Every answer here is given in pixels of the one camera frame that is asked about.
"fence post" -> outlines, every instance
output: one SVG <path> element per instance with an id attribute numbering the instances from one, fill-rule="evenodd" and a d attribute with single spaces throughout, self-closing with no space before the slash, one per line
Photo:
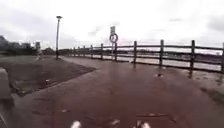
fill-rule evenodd
<path id="1" fill-rule="evenodd" d="M 85 53 L 85 46 L 83 46 L 83 50 L 82 50 L 82 52 L 83 52 L 83 56 L 85 57 L 86 56 L 86 53 Z"/>
<path id="2" fill-rule="evenodd" d="M 103 59 L 103 43 L 101 44 L 101 47 L 100 47 L 100 59 L 101 60 Z"/>
<path id="3" fill-rule="evenodd" d="M 191 41 L 191 61 L 190 61 L 190 77 L 193 75 L 194 70 L 194 59 L 195 59 L 195 41 Z"/>
<path id="4" fill-rule="evenodd" d="M 133 56 L 133 63 L 136 63 L 136 58 L 137 58 L 137 41 L 134 41 L 134 56 Z"/>
<path id="5" fill-rule="evenodd" d="M 91 55 L 91 59 L 93 58 L 93 45 L 90 46 L 90 55 Z"/>
<path id="6" fill-rule="evenodd" d="M 117 43 L 114 43 L 114 61 L 117 61 Z"/>
<path id="7" fill-rule="evenodd" d="M 224 73 L 224 43 L 223 43 L 223 46 L 222 46 L 222 57 L 221 57 L 221 72 Z"/>
<path id="8" fill-rule="evenodd" d="M 80 47 L 79 46 L 78 46 L 77 53 L 78 53 L 78 57 L 79 57 L 80 56 Z"/>
<path id="9" fill-rule="evenodd" d="M 164 51 L 164 41 L 160 41 L 160 54 L 159 54 L 159 67 L 163 66 L 163 51 Z"/>

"sky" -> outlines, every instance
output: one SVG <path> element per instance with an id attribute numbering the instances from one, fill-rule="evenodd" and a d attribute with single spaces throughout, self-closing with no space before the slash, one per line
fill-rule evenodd
<path id="1" fill-rule="evenodd" d="M 110 45 L 190 44 L 222 47 L 223 0 L 0 0 L 0 35 L 9 41 L 40 41 L 55 48 L 56 16 L 60 48 Z"/>

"paved walkway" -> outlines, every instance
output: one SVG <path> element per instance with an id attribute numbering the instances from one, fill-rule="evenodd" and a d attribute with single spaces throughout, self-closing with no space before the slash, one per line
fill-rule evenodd
<path id="1" fill-rule="evenodd" d="M 176 128 L 224 127 L 224 109 L 176 70 L 163 69 L 163 77 L 157 77 L 154 66 L 64 59 L 97 70 L 23 98 L 14 96 L 15 108 L 0 109 L 9 128 L 69 128 L 74 120 L 87 122 L 86 117 L 117 118 L 128 128 L 136 115 L 146 113 L 169 114 Z M 150 123 L 175 128 L 167 119 Z"/>

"building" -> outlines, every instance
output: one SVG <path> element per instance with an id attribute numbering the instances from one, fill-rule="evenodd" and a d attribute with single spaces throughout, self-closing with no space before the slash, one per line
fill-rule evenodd
<path id="1" fill-rule="evenodd" d="M 5 50 L 8 48 L 8 41 L 4 38 L 4 36 L 0 35 L 0 50 Z"/>

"lamp post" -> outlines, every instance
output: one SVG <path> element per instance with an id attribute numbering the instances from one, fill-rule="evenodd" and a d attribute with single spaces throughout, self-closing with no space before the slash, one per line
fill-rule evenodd
<path id="1" fill-rule="evenodd" d="M 59 25 L 60 25 L 60 20 L 61 20 L 61 16 L 56 16 L 56 18 L 58 19 L 58 25 L 57 25 L 57 36 L 56 36 L 56 59 L 58 59 L 59 56 L 59 52 L 58 52 L 58 37 L 59 37 Z"/>

